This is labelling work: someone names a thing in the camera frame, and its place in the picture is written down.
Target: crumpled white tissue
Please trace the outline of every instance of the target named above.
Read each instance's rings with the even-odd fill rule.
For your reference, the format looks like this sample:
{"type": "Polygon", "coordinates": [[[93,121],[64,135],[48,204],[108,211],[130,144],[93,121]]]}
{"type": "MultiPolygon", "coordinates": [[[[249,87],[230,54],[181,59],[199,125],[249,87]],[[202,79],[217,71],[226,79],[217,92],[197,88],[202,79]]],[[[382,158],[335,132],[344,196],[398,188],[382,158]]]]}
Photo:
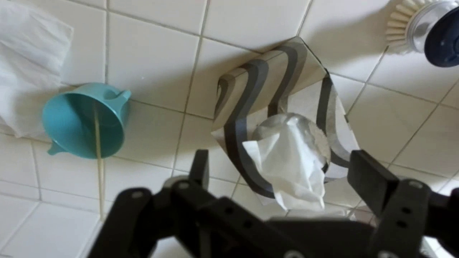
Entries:
{"type": "Polygon", "coordinates": [[[283,210],[323,210],[323,173],[329,164],[325,135],[301,115],[275,115],[242,143],[258,173],[283,210]]]}
{"type": "Polygon", "coordinates": [[[37,9],[0,2],[0,124],[14,137],[42,132],[41,108],[60,87],[71,35],[37,9]]]}

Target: grout line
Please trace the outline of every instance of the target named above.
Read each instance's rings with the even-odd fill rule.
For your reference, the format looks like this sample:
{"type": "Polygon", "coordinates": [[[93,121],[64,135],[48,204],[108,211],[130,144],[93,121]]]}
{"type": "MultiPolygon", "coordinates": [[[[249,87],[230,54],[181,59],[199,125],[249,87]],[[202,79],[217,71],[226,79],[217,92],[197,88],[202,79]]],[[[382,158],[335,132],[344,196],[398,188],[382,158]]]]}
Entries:
{"type": "Polygon", "coordinates": [[[397,155],[391,160],[391,163],[388,164],[388,167],[395,165],[394,163],[398,160],[398,157],[404,153],[404,150],[411,144],[411,141],[417,137],[418,131],[430,121],[430,118],[433,117],[433,114],[440,108],[440,104],[447,98],[447,95],[453,91],[454,85],[459,82],[454,81],[451,84],[451,87],[448,88],[448,91],[444,94],[444,97],[435,104],[435,107],[433,108],[433,111],[427,115],[427,118],[420,124],[420,127],[415,130],[415,132],[410,137],[410,140],[402,145],[402,148],[397,153],[397,155]]]}
{"type": "Polygon", "coordinates": [[[38,200],[32,200],[32,198],[27,198],[27,197],[18,197],[18,196],[12,196],[12,194],[6,194],[6,193],[0,193],[0,197],[6,197],[6,198],[14,198],[14,200],[24,200],[24,201],[31,201],[31,203],[41,203],[38,200]]]}
{"type": "Polygon", "coordinates": [[[14,181],[8,181],[8,180],[0,180],[0,183],[5,183],[5,184],[14,184],[14,186],[19,186],[19,187],[25,187],[25,188],[34,188],[35,187],[31,187],[31,186],[25,186],[25,184],[19,184],[19,183],[14,183],[14,181]]]}
{"type": "Polygon", "coordinates": [[[148,167],[156,167],[156,168],[163,168],[163,170],[173,170],[170,167],[164,167],[164,165],[157,165],[157,164],[147,164],[144,161],[136,161],[136,160],[131,160],[131,158],[126,158],[126,157],[110,157],[110,158],[116,158],[116,160],[123,160],[123,161],[127,161],[127,163],[134,163],[134,164],[141,164],[141,165],[148,165],[148,167]]]}
{"type": "Polygon", "coordinates": [[[148,24],[148,25],[153,25],[153,26],[157,26],[157,28],[163,28],[163,29],[167,29],[167,31],[173,31],[173,32],[177,32],[177,34],[187,35],[187,36],[199,38],[197,34],[186,32],[183,29],[173,28],[173,26],[169,26],[169,25],[164,25],[164,24],[159,24],[159,22],[154,22],[154,21],[147,21],[147,19],[137,18],[137,16],[133,16],[133,15],[128,15],[128,14],[123,14],[123,12],[118,12],[118,11],[108,11],[108,12],[113,14],[113,15],[117,15],[117,16],[128,18],[128,19],[133,19],[133,21],[137,21],[137,22],[148,24]]]}
{"type": "Polygon", "coordinates": [[[445,104],[440,104],[441,108],[450,108],[450,110],[454,110],[454,111],[459,111],[457,107],[450,107],[450,105],[445,105],[445,104]]]}
{"type": "Polygon", "coordinates": [[[130,100],[130,102],[137,104],[137,105],[151,107],[151,108],[156,108],[156,110],[174,112],[174,114],[184,114],[184,111],[176,111],[176,110],[171,110],[171,108],[157,107],[157,105],[141,102],[141,101],[137,101],[137,100],[130,100]]]}
{"type": "Polygon", "coordinates": [[[431,112],[427,115],[427,118],[418,125],[418,128],[414,131],[414,134],[405,141],[405,144],[402,145],[402,148],[395,154],[395,157],[388,163],[388,167],[391,165],[397,165],[394,164],[398,157],[404,153],[404,150],[411,144],[411,141],[417,137],[418,131],[427,124],[427,121],[431,118],[431,115],[435,112],[435,110],[438,108],[438,105],[435,105],[431,112]]]}
{"type": "Polygon", "coordinates": [[[173,168],[176,168],[176,164],[177,164],[177,155],[179,155],[179,148],[180,148],[180,144],[181,144],[181,138],[183,138],[183,128],[184,128],[184,120],[186,120],[186,110],[187,110],[187,104],[189,104],[189,98],[190,98],[190,91],[192,91],[192,84],[194,81],[194,77],[196,77],[196,69],[197,69],[197,62],[199,62],[199,58],[200,58],[200,51],[202,51],[202,32],[204,29],[204,25],[206,25],[206,18],[207,18],[207,11],[209,11],[209,2],[210,0],[206,0],[204,2],[204,12],[203,12],[203,18],[202,18],[202,24],[200,24],[200,29],[199,29],[199,41],[197,41],[197,48],[196,48],[196,52],[194,52],[194,61],[193,61],[193,65],[192,65],[192,72],[190,72],[190,79],[189,79],[189,84],[187,84],[187,94],[186,94],[186,101],[184,101],[184,105],[183,105],[183,118],[181,118],[181,124],[180,124],[180,130],[179,130],[179,135],[177,135],[177,144],[176,144],[176,148],[174,148],[174,160],[173,160],[173,168]]]}
{"type": "Polygon", "coordinates": [[[80,5],[80,6],[97,9],[97,11],[103,11],[103,12],[107,11],[107,9],[103,9],[103,8],[100,8],[100,6],[85,3],[85,2],[78,2],[78,0],[68,0],[68,2],[71,2],[71,3],[74,3],[74,5],[80,5]]]}
{"type": "Polygon", "coordinates": [[[84,198],[84,200],[90,200],[90,201],[97,201],[97,198],[91,198],[91,197],[85,197],[85,196],[80,196],[80,194],[72,194],[72,193],[61,193],[61,191],[55,191],[55,190],[50,190],[50,188],[42,188],[44,191],[48,191],[48,193],[55,193],[55,194],[62,194],[62,196],[71,196],[71,197],[77,197],[77,198],[84,198]]]}
{"type": "Polygon", "coordinates": [[[34,143],[32,141],[29,141],[29,151],[31,151],[31,158],[32,158],[32,165],[34,165],[34,175],[37,177],[38,201],[42,201],[41,180],[39,180],[39,174],[38,174],[38,160],[37,160],[37,154],[35,154],[35,148],[34,148],[34,143]]]}
{"type": "Polygon", "coordinates": [[[141,102],[141,101],[137,101],[137,100],[130,100],[130,102],[137,104],[137,105],[143,105],[143,107],[151,107],[151,108],[167,111],[167,112],[174,112],[174,114],[179,114],[179,115],[193,117],[193,118],[199,118],[199,120],[204,120],[204,121],[213,121],[212,118],[207,118],[207,117],[200,117],[200,115],[196,115],[196,114],[187,114],[186,111],[176,111],[176,110],[170,110],[170,108],[164,108],[164,107],[157,107],[157,105],[151,105],[151,104],[141,102]]]}
{"type": "Polygon", "coordinates": [[[246,52],[252,52],[252,54],[258,54],[258,55],[262,55],[262,54],[263,54],[263,52],[256,51],[256,49],[249,49],[249,48],[245,48],[245,46],[237,46],[237,45],[233,45],[233,44],[230,44],[230,42],[219,41],[219,39],[214,39],[214,38],[210,38],[210,36],[202,36],[202,39],[212,41],[212,42],[216,42],[216,44],[220,44],[220,45],[226,45],[226,46],[230,46],[230,48],[236,48],[236,49],[243,49],[243,51],[246,51],[246,52]]]}
{"type": "MultiPolygon", "coordinates": [[[[173,170],[173,173],[189,175],[189,171],[181,171],[181,170],[173,170]]],[[[214,178],[214,177],[210,177],[210,175],[209,175],[209,180],[222,181],[222,183],[227,183],[227,184],[237,186],[237,181],[229,181],[229,180],[223,180],[223,178],[214,178]]]]}
{"type": "Polygon", "coordinates": [[[235,196],[235,191],[237,190],[237,187],[239,187],[239,183],[236,183],[235,186],[233,186],[233,191],[232,191],[232,194],[230,194],[230,200],[233,201],[233,196],[235,196]]]}
{"type": "Polygon", "coordinates": [[[97,11],[103,11],[105,12],[107,15],[117,15],[117,16],[123,16],[123,18],[128,18],[128,19],[133,19],[133,21],[137,21],[137,22],[143,22],[143,24],[148,24],[148,25],[153,25],[153,26],[159,26],[159,28],[164,28],[164,29],[169,29],[169,31],[173,31],[173,32],[177,32],[177,34],[183,34],[183,35],[187,35],[187,36],[194,36],[194,38],[202,38],[202,39],[206,39],[206,41],[212,41],[212,42],[217,42],[217,44],[222,44],[222,45],[227,45],[227,46],[232,46],[232,48],[237,48],[237,49],[243,49],[243,51],[247,51],[247,52],[253,52],[253,54],[262,54],[259,51],[255,51],[255,49],[249,49],[249,48],[243,48],[243,46],[237,46],[237,45],[233,45],[233,44],[229,44],[229,42],[225,42],[225,41],[219,41],[219,39],[214,39],[214,38],[209,38],[209,36],[203,36],[203,24],[206,21],[206,14],[207,14],[207,9],[209,9],[209,2],[210,0],[206,0],[206,8],[204,8],[204,21],[200,26],[200,32],[199,34],[192,34],[192,32],[187,32],[187,31],[183,31],[183,29],[179,29],[179,28],[173,28],[173,26],[169,26],[169,25],[164,25],[164,24],[159,24],[159,22],[154,22],[154,21],[148,21],[148,19],[143,19],[143,18],[137,18],[137,16],[133,16],[133,15],[128,15],[128,14],[123,14],[123,12],[118,12],[118,11],[111,11],[110,9],[110,0],[107,0],[107,6],[105,9],[103,8],[98,8],[98,6],[93,6],[93,5],[88,5],[88,3],[81,3],[81,2],[77,2],[77,0],[68,0],[74,5],[80,5],[80,6],[85,6],[85,8],[91,8],[91,9],[97,9],[97,11]]]}
{"type": "Polygon", "coordinates": [[[346,77],[346,75],[339,75],[339,74],[331,72],[331,71],[329,71],[329,75],[331,75],[331,77],[336,77],[336,78],[344,78],[344,79],[346,79],[346,81],[352,81],[352,82],[358,82],[358,84],[365,84],[365,82],[361,81],[361,79],[349,78],[349,77],[346,77]]]}
{"type": "Polygon", "coordinates": [[[313,5],[313,0],[309,0],[309,2],[306,3],[306,6],[305,6],[303,16],[302,16],[301,24],[299,24],[298,31],[296,31],[296,36],[298,36],[298,38],[299,38],[299,34],[301,34],[302,29],[303,29],[305,19],[306,19],[306,16],[309,15],[309,11],[311,11],[312,5],[313,5]]]}
{"type": "Polygon", "coordinates": [[[398,92],[395,89],[391,89],[391,88],[385,88],[385,87],[381,87],[381,85],[372,85],[372,84],[368,84],[369,87],[372,88],[379,88],[379,89],[384,89],[387,92],[392,92],[392,94],[398,94],[398,95],[402,95],[402,97],[407,97],[407,98],[412,98],[412,100],[417,100],[417,101],[421,101],[421,102],[428,102],[428,104],[433,104],[433,105],[437,105],[438,102],[434,102],[434,101],[430,101],[430,100],[424,100],[424,98],[420,98],[420,97],[412,97],[412,95],[408,95],[405,92],[398,92]]]}
{"type": "Polygon", "coordinates": [[[18,231],[21,229],[24,229],[25,223],[31,218],[31,216],[37,211],[37,208],[39,207],[41,204],[37,203],[34,204],[34,207],[29,210],[29,213],[25,216],[25,218],[22,218],[18,226],[15,227],[14,233],[11,233],[11,236],[8,236],[8,240],[4,243],[2,247],[0,247],[0,250],[4,250],[5,247],[9,246],[9,243],[14,240],[14,237],[18,234],[18,231]]]}
{"type": "Polygon", "coordinates": [[[110,14],[104,12],[104,84],[108,84],[108,39],[110,39],[110,14]]]}
{"type": "Polygon", "coordinates": [[[385,57],[387,49],[388,49],[388,48],[385,48],[385,49],[384,49],[384,52],[382,52],[382,55],[378,58],[378,61],[377,61],[377,64],[375,64],[374,69],[371,71],[371,74],[368,75],[367,81],[364,82],[364,85],[362,85],[361,91],[358,92],[358,95],[356,95],[356,98],[355,98],[354,104],[348,108],[348,112],[346,112],[348,115],[351,115],[351,112],[352,112],[354,107],[355,107],[355,105],[356,105],[356,102],[359,101],[359,97],[361,97],[361,95],[362,95],[362,92],[367,89],[367,85],[369,84],[371,77],[375,74],[375,69],[378,68],[378,65],[381,64],[382,58],[385,57]]]}
{"type": "Polygon", "coordinates": [[[435,177],[435,178],[441,178],[441,180],[450,180],[445,175],[437,175],[437,174],[433,174],[433,173],[428,173],[428,171],[421,171],[421,170],[415,170],[415,168],[410,168],[410,167],[404,167],[404,165],[391,164],[389,167],[398,167],[398,168],[410,170],[410,171],[414,171],[414,173],[418,173],[418,174],[422,174],[422,175],[430,175],[430,177],[435,177]]]}

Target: white tile wall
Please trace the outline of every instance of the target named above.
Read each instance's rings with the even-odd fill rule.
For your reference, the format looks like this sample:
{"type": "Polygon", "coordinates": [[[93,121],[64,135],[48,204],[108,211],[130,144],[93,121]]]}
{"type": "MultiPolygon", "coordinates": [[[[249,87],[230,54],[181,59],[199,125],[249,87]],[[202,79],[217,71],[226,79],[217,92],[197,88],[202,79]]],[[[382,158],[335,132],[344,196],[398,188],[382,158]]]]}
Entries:
{"type": "Polygon", "coordinates": [[[212,120],[219,77],[242,65],[255,55],[256,54],[253,52],[203,39],[196,72],[190,85],[186,112],[212,120]]]}
{"type": "Polygon", "coordinates": [[[31,211],[35,208],[37,203],[0,197],[0,250],[6,244],[9,237],[17,229],[27,220],[31,211]]]}
{"type": "Polygon", "coordinates": [[[124,144],[116,157],[171,168],[183,115],[130,104],[124,144]]]}
{"type": "Polygon", "coordinates": [[[361,94],[364,84],[342,77],[331,75],[334,89],[336,91],[339,101],[345,112],[349,112],[351,107],[355,104],[358,95],[361,94]]]}
{"type": "Polygon", "coordinates": [[[296,35],[308,0],[209,2],[203,35],[253,51],[265,51],[296,35]]]}
{"type": "MultiPolygon", "coordinates": [[[[232,197],[262,220],[285,216],[243,186],[209,131],[217,78],[295,35],[332,74],[361,148],[395,175],[434,191],[448,194],[459,186],[457,69],[384,52],[384,25],[395,2],[17,2],[74,28],[62,85],[107,82],[133,92],[126,141],[105,161],[105,211],[123,188],[156,193],[171,171],[186,174],[194,150],[204,148],[213,196],[232,197]]],[[[85,254],[97,221],[94,161],[48,157],[48,144],[0,132],[0,211],[6,211],[0,214],[0,257],[85,254]]],[[[374,223],[345,181],[325,191],[326,210],[313,217],[374,223]]],[[[159,257],[186,257],[173,240],[159,247],[159,257]]]]}
{"type": "Polygon", "coordinates": [[[108,0],[108,3],[110,11],[190,34],[199,34],[206,5],[204,0],[108,0]]]}
{"type": "Polygon", "coordinates": [[[71,0],[71,2],[80,2],[80,3],[85,3],[85,5],[94,6],[94,8],[104,9],[107,0],[71,0]]]}
{"type": "Polygon", "coordinates": [[[336,75],[367,81],[384,52],[388,0],[313,0],[301,38],[336,75]]]}
{"type": "Polygon", "coordinates": [[[97,216],[41,204],[1,251],[9,257],[75,257],[83,251],[97,216]]]}
{"type": "Polygon", "coordinates": [[[433,174],[425,174],[425,173],[420,173],[420,171],[414,171],[414,170],[408,170],[397,165],[389,167],[389,173],[397,175],[400,180],[411,178],[411,180],[421,181],[427,184],[431,188],[431,191],[435,191],[435,193],[438,193],[448,183],[448,178],[441,178],[433,174]]]}
{"type": "Polygon", "coordinates": [[[397,165],[453,177],[459,171],[459,111],[438,107],[395,160],[397,165]]]}
{"type": "Polygon", "coordinates": [[[415,98],[367,87],[348,120],[359,147],[377,160],[391,163],[433,108],[415,98]]]}
{"type": "Polygon", "coordinates": [[[453,87],[453,89],[443,100],[443,105],[459,108],[459,84],[453,87]]]}
{"type": "Polygon", "coordinates": [[[31,143],[0,135],[0,180],[37,187],[31,143]]]}
{"type": "Polygon", "coordinates": [[[174,168],[189,171],[194,151],[209,150],[209,174],[213,178],[236,183],[239,175],[225,153],[210,137],[212,122],[196,117],[184,117],[174,168]]]}
{"type": "Polygon", "coordinates": [[[400,57],[387,52],[371,77],[369,84],[431,102],[440,102],[457,81],[457,71],[457,68],[434,68],[420,54],[400,57]]]}
{"type": "Polygon", "coordinates": [[[197,38],[130,18],[108,18],[108,84],[133,100],[184,110],[197,38]]]}

